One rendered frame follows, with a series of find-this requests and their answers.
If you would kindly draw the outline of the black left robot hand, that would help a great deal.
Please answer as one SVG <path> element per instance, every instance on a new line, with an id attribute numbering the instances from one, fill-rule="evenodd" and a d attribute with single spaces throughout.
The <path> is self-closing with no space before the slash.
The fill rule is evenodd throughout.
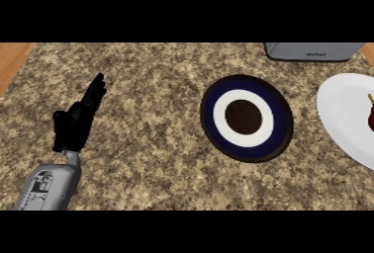
<path id="1" fill-rule="evenodd" d="M 93 117 L 105 95 L 103 74 L 93 78 L 86 89 L 83 98 L 74 102 L 68 111 L 55 111 L 55 152 L 78 152 L 86 144 Z"/>

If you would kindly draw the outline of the blue and white ringed plate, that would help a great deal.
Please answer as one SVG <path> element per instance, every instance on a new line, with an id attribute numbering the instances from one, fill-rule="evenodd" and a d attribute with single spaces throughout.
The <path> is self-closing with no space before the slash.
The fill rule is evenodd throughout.
<path id="1" fill-rule="evenodd" d="M 210 85 L 199 121 L 211 144 L 238 161 L 269 161 L 288 147 L 293 111 L 278 89 L 254 76 L 230 75 Z"/>

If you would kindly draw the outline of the dark red pear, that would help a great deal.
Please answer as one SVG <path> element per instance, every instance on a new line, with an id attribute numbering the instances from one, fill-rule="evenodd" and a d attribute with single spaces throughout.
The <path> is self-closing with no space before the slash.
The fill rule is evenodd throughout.
<path id="1" fill-rule="evenodd" d="M 368 126 L 369 129 L 374 131 L 374 97 L 371 94 L 368 94 L 368 99 L 371 102 L 371 111 L 369 111 L 369 116 L 368 116 Z"/>

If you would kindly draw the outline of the grey appliance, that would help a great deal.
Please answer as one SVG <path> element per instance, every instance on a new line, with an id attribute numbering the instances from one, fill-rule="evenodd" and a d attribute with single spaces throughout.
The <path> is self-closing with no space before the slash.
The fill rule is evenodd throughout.
<path id="1" fill-rule="evenodd" d="M 282 61 L 346 61 L 364 42 L 266 42 L 267 57 Z"/>

